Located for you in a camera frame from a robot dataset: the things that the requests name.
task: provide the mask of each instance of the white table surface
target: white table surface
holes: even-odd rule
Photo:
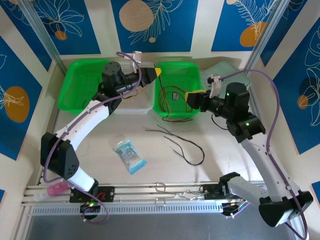
[[[55,131],[66,126],[75,115],[60,111]],[[222,127],[222,118],[215,119]],[[192,166],[172,150],[179,147],[165,139],[160,132],[145,131],[145,128],[160,129],[157,124],[180,137],[200,145],[205,152],[203,164]],[[147,165],[133,175],[129,174],[120,157],[112,147],[117,140],[129,138],[132,145],[146,159]],[[202,159],[201,151],[177,138],[187,159],[197,163]],[[199,113],[193,121],[183,123],[164,122],[150,110],[146,115],[111,114],[82,141],[76,150],[81,168],[100,184],[150,184],[189,183],[219,181],[227,173],[238,172],[246,180],[262,180],[255,164],[236,139],[219,129],[211,120],[209,112]],[[48,178],[55,175],[48,171]]]

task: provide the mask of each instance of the white wall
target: white wall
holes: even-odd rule
[[[319,0],[308,0],[266,68],[259,60],[255,69],[267,73],[273,79],[319,17]],[[267,129],[270,129],[276,113],[277,102],[274,91],[262,76],[251,74],[250,78],[261,117]],[[311,183],[320,181],[320,145],[299,155],[282,111],[280,111],[272,135],[272,145],[291,178],[303,191],[311,191]],[[310,228],[311,239],[320,239],[319,205],[314,201],[305,211],[305,215]]]
[[[179,60],[198,64],[200,69],[207,69],[218,62],[228,60],[236,67],[243,68],[250,57],[251,51],[211,52],[224,1],[198,1],[190,52],[144,53],[142,60],[157,63],[166,61],[168,57],[174,59],[178,57]],[[66,64],[82,58],[116,57],[116,52],[121,50],[111,1],[84,0],[84,2],[101,54],[62,55],[61,58],[66,60]]]
[[[46,132],[63,76],[53,65],[49,72],[45,70],[1,7],[0,23],[0,36],[42,86],[17,160],[0,154],[0,189],[6,192],[0,208],[0,236],[6,240],[12,233],[26,185],[35,184],[40,167],[40,139]]]

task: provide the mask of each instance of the black mounting bracket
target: black mounting bracket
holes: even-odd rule
[[[94,194],[103,203],[112,203],[115,196],[114,186],[98,186],[97,193]],[[71,189],[70,193],[70,203],[86,203],[90,201],[91,198],[86,194],[78,191],[77,189]]]
[[[205,200],[218,200],[224,199],[224,193],[222,191],[222,186],[218,184],[204,184],[202,185],[202,191],[206,193],[204,195]]]

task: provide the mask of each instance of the white plastic tray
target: white plastic tray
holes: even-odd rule
[[[130,60],[117,61],[121,65],[124,74],[132,73],[133,68]],[[141,62],[142,68],[154,68],[155,64],[152,62]],[[155,82],[152,82],[146,87],[138,87],[133,91],[129,99],[123,99],[117,109],[114,111],[116,114],[147,114],[154,106],[155,99]]]

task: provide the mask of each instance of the black wire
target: black wire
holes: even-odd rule
[[[132,97],[137,96],[137,95],[138,95],[138,90],[137,90],[137,89],[135,89],[135,92],[136,92],[136,94],[135,94],[135,95],[128,96],[128,97],[123,97],[122,99],[129,99],[129,98],[132,98]]]
[[[200,164],[202,164],[202,163],[204,162],[206,155],[205,155],[205,151],[203,150],[202,147],[200,147],[198,144],[196,144],[196,143],[193,142],[193,141],[190,141],[190,140],[188,140],[188,139],[185,139],[185,138],[183,138],[183,137],[180,137],[180,136],[178,136],[178,135],[175,135],[175,134],[169,132],[167,129],[165,129],[165,128],[162,127],[162,126],[159,126],[158,124],[157,124],[157,126],[158,126],[159,128],[161,128],[161,129],[165,130],[166,132],[165,132],[165,131],[161,131],[161,130],[155,130],[155,129],[145,129],[145,130],[148,131],[148,132],[158,132],[158,133],[163,133],[163,134],[167,134],[167,135],[170,135],[170,136],[174,136],[174,137],[176,137],[176,138],[178,138],[178,139],[180,139],[180,140],[183,140],[183,141],[185,141],[185,142],[188,142],[188,143],[191,143],[191,144],[195,145],[195,146],[198,147],[198,148],[201,150],[201,152],[202,152],[202,160],[201,160],[200,162],[198,162],[198,163],[191,163],[191,162],[189,162],[189,161],[186,159],[182,147],[181,147],[178,143],[176,143],[175,141],[173,141],[172,139],[164,136],[164,138],[170,140],[171,142],[173,142],[174,144],[176,144],[176,145],[178,145],[178,146],[180,147],[182,154],[178,153],[178,152],[177,152],[176,150],[174,150],[174,149],[173,149],[173,151],[174,151],[174,153],[176,153],[177,155],[179,155],[180,157],[182,157],[188,164],[190,164],[190,165],[192,165],[192,166],[198,166],[198,165],[200,165]]]
[[[158,76],[158,78],[159,78],[159,83],[160,83],[160,87],[161,87],[162,96],[163,96],[164,99],[165,99],[165,98],[166,98],[165,88],[164,88],[164,86],[162,85],[161,77]],[[166,107],[167,107],[168,110],[169,110],[168,102],[167,102],[166,100],[164,100],[164,102],[165,102]],[[169,122],[169,123],[185,123],[185,122],[193,121],[193,119],[191,119],[191,118],[185,118],[185,119],[181,119],[181,120],[166,120],[166,118],[169,117],[169,115],[170,115],[170,112],[168,111],[167,116],[164,116],[164,117],[162,118],[162,121]]]
[[[86,100],[84,100],[84,102],[82,103],[82,109],[84,109],[85,102],[86,102]]]
[[[214,114],[211,115],[211,120],[212,120],[212,122],[213,122],[215,125],[217,125],[217,126],[218,126],[219,128],[221,128],[222,130],[228,130],[228,128],[223,128],[223,127],[219,126],[219,125],[215,122],[215,120],[214,120]]]

